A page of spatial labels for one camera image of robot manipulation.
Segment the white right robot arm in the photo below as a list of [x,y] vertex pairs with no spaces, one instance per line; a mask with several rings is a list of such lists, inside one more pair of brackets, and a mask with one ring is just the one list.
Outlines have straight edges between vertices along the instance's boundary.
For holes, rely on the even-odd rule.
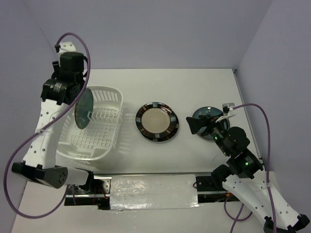
[[296,233],[310,220],[295,211],[279,191],[266,180],[266,170],[247,148],[250,141],[244,129],[225,130],[216,116],[187,117],[192,134],[204,128],[221,152],[229,157],[211,173],[211,184],[217,190],[225,189],[237,197],[260,221],[266,233]]

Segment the black rimmed cream plate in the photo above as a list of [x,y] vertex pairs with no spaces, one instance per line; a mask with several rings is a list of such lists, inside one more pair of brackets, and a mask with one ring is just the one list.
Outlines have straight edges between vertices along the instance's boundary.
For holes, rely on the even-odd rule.
[[137,113],[135,123],[141,135],[153,142],[170,140],[179,129],[179,120],[175,113],[158,110],[151,113]]

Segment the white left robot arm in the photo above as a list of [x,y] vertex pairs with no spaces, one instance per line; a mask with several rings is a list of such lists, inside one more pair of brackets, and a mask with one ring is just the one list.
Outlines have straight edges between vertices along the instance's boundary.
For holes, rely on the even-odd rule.
[[11,171],[35,183],[60,188],[66,184],[68,168],[56,165],[56,150],[67,109],[85,85],[84,62],[79,52],[64,52],[52,63],[54,72],[41,92],[41,111],[35,137],[21,162],[14,162]]

